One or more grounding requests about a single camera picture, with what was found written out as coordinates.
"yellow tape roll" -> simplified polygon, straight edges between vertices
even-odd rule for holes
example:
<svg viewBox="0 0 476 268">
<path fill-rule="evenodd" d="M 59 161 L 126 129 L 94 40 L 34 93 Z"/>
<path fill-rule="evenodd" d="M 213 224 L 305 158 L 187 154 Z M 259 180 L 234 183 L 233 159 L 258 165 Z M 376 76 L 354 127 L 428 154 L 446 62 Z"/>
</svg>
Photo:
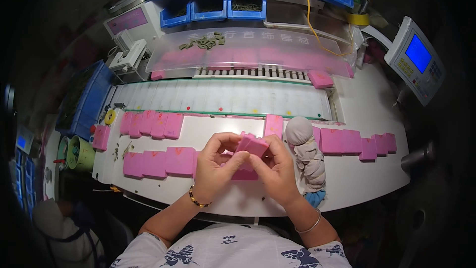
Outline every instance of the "yellow tape roll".
<svg viewBox="0 0 476 268">
<path fill-rule="evenodd" d="M 368 21 L 368 14 L 347 14 L 347 21 L 349 21 L 349 23 L 353 25 L 367 26 L 370 24 L 370 22 Z"/>
<path fill-rule="evenodd" d="M 106 113 L 106 117 L 104 117 L 104 123 L 107 125 L 111 125 L 115 119 L 116 119 L 116 111 L 111 109 Z"/>
</svg>

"blue butterfly print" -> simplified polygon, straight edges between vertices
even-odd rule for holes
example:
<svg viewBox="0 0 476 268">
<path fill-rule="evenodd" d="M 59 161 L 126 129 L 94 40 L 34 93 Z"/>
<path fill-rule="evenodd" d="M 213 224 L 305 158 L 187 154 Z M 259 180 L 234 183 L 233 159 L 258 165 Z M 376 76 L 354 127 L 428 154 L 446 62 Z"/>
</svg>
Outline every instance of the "blue butterfly print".
<svg viewBox="0 0 476 268">
<path fill-rule="evenodd" d="M 330 256 L 332 254 L 338 254 L 341 257 L 345 258 L 344 252 L 340 249 L 340 246 L 337 245 L 337 244 L 334 247 L 332 247 L 331 249 L 326 249 L 326 252 L 330 253 Z"/>
<path fill-rule="evenodd" d="M 223 243 L 225 243 L 225 244 L 230 244 L 230 243 L 233 243 L 233 242 L 238 242 L 238 241 L 236 241 L 236 240 L 233 240 L 233 239 L 235 239 L 235 237 L 236 237 L 235 235 L 223 237 L 223 240 L 224 240 L 224 241 L 222 242 L 222 244 L 223 244 Z"/>
<path fill-rule="evenodd" d="M 166 263 L 163 265 L 160 265 L 159 267 L 162 267 L 166 264 L 169 266 L 173 266 L 177 264 L 179 261 L 181 261 L 183 264 L 190 264 L 190 263 L 197 264 L 196 262 L 192 261 L 192 257 L 191 257 L 192 253 L 193 253 L 192 244 L 182 248 L 182 250 L 179 252 L 175 252 L 171 249 L 167 253 L 165 253 L 164 258 Z"/>
<path fill-rule="evenodd" d="M 109 268 L 116 268 L 118 266 L 118 263 L 120 262 L 120 259 L 116 259 L 114 262 L 112 262 L 111 266 Z"/>
<path fill-rule="evenodd" d="M 308 268 L 308 267 L 314 268 L 319 265 L 318 259 L 314 258 L 311 255 L 311 253 L 305 248 L 301 248 L 301 250 L 288 250 L 288 251 L 282 252 L 281 255 L 288 259 L 299 260 L 300 263 L 298 268 Z"/>
</svg>

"white patterned shirt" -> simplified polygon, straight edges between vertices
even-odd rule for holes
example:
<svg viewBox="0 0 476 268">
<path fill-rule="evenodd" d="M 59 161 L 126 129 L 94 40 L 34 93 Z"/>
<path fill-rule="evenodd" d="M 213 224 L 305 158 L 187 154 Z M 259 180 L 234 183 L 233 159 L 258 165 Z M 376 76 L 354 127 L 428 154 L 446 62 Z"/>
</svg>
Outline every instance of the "white patterned shirt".
<svg viewBox="0 0 476 268">
<path fill-rule="evenodd" d="M 266 227 L 217 224 L 183 236 L 169 249 L 156 236 L 143 233 L 111 267 L 347 268 L 350 265 L 342 244 L 337 241 L 306 249 Z"/>
</svg>

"silver bangle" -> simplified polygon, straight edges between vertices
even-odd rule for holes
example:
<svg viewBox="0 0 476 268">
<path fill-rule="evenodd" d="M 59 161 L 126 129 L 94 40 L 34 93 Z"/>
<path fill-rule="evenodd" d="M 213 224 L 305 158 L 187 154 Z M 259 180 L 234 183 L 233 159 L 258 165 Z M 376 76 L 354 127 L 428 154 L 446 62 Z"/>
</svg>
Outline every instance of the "silver bangle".
<svg viewBox="0 0 476 268">
<path fill-rule="evenodd" d="M 318 225 L 319 221 L 321 220 L 322 214 L 321 214 L 321 211 L 320 211 L 318 208 L 316 208 L 316 211 L 319 212 L 318 221 L 317 221 L 310 229 L 307 229 L 306 231 L 302 231 L 302 232 L 301 232 L 301 231 L 298 231 L 298 230 L 296 229 L 296 227 L 294 227 L 294 230 L 295 230 L 298 234 L 303 234 L 303 233 L 310 232 L 310 231 L 312 231 L 312 229 L 314 229 L 314 228 Z"/>
</svg>

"green bucket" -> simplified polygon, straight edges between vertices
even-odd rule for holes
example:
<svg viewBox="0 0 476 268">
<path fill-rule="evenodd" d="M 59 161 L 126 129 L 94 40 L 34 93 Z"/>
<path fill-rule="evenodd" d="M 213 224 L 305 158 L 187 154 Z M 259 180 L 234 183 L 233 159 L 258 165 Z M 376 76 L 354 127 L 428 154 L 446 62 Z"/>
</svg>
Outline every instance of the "green bucket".
<svg viewBox="0 0 476 268">
<path fill-rule="evenodd" d="M 68 158 L 66 157 L 68 155 L 68 144 L 69 144 L 69 138 L 67 136 L 64 136 L 61 141 L 59 142 L 59 147 L 58 147 L 58 153 L 56 154 L 56 159 L 64 159 L 65 163 L 61 164 L 60 169 L 64 169 L 68 167 Z"/>
<path fill-rule="evenodd" d="M 86 142 L 77 135 L 69 141 L 67 162 L 70 169 L 92 171 L 95 156 L 96 152 L 92 148 L 91 143 Z"/>
</svg>

